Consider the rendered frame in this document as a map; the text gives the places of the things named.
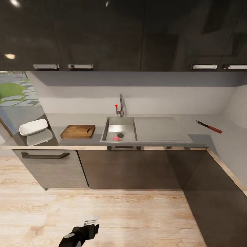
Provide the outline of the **cutting board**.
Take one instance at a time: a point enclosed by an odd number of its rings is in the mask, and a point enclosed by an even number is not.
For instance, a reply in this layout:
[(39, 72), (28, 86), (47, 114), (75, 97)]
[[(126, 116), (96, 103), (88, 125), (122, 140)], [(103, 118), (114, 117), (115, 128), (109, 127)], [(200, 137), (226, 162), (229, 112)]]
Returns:
[(61, 133), (62, 138), (90, 138), (95, 130), (95, 125), (69, 125)]

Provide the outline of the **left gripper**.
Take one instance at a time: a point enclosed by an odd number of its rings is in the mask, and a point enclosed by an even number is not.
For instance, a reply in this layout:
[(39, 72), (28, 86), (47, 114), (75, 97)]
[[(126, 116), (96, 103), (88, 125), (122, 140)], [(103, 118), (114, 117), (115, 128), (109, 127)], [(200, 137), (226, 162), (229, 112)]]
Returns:
[(87, 225), (87, 226), (84, 226), (84, 227), (74, 227), (73, 228), (73, 232), (76, 232), (76, 231), (81, 231), (83, 234), (84, 234), (84, 241), (85, 242), (86, 240), (91, 240), (94, 238), (95, 234), (98, 233), (98, 229), (99, 229), (99, 224), (98, 225)]

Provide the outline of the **parer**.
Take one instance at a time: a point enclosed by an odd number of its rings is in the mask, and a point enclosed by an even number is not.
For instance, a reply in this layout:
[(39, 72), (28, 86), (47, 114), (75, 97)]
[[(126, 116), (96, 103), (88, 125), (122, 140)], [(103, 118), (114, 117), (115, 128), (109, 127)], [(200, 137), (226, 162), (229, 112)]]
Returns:
[(222, 133), (222, 131), (221, 131), (221, 130), (219, 130), (219, 129), (216, 129), (216, 128), (211, 127), (211, 126), (209, 126), (209, 125), (207, 125), (207, 126), (208, 126), (209, 128), (211, 128), (211, 129), (215, 130), (215, 131), (218, 131), (218, 132)]

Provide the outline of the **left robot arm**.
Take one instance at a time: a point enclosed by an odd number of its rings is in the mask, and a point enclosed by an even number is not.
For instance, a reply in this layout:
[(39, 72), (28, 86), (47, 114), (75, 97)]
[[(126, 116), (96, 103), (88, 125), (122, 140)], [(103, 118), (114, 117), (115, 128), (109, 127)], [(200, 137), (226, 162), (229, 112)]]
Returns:
[(96, 221), (97, 214), (89, 214), (80, 216), (79, 226), (74, 227), (72, 232), (63, 237), (58, 247), (81, 247), (86, 240), (94, 238), (98, 233), (98, 225), (86, 225), (85, 222)]

